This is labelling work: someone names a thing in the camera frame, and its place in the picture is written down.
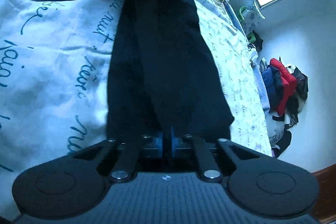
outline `wooden baseboard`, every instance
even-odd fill
[[[313,173],[320,185],[320,196],[311,215],[322,224],[336,220],[336,164]]]

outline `white bedsheet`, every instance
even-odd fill
[[[106,83],[124,0],[0,0],[0,215],[19,212],[23,170],[104,139]],[[236,143],[271,155],[244,36],[218,0],[195,0],[235,121]]]

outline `pile of clothes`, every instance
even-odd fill
[[[259,68],[268,95],[270,113],[275,113],[266,116],[266,123],[274,156],[278,157],[290,145],[292,136],[288,129],[299,122],[300,105],[308,97],[308,77],[293,65],[285,67],[281,58],[272,58],[269,65],[263,58]]]

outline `pillow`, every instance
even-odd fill
[[[255,27],[265,19],[255,1],[251,3],[244,12],[242,12],[242,16],[244,17],[244,21],[241,26],[243,27],[246,35],[251,33]]]

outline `small logo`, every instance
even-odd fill
[[[169,175],[165,175],[162,177],[163,180],[167,181],[167,180],[171,180],[171,176]]]

